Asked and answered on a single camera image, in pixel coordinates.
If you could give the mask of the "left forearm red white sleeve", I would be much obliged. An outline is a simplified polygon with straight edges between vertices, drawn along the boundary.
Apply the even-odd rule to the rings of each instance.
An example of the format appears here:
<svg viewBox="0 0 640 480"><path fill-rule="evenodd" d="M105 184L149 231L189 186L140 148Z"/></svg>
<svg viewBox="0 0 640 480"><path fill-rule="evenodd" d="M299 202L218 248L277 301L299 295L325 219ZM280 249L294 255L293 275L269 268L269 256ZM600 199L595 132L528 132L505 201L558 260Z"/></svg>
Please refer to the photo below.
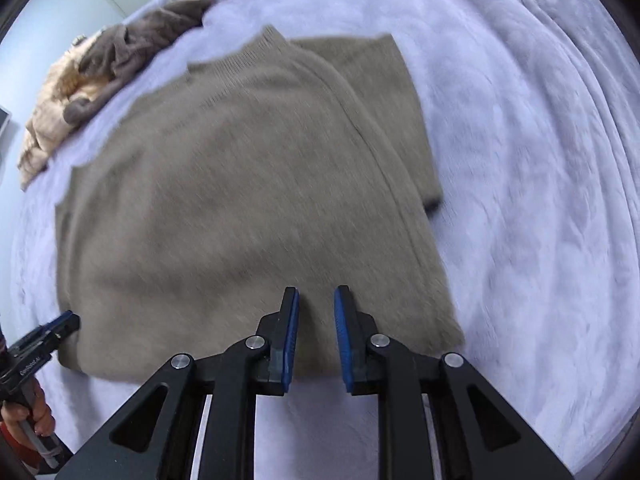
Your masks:
<svg viewBox="0 0 640 480"><path fill-rule="evenodd" d="M17 441L4 422L2 422L1 424L1 433L2 436L6 439L6 442L8 442L10 448L12 448L15 456L23 463L23 465L32 474L39 474L39 467L41 464L40 454L29 445L24 445L20 441Z"/></svg>

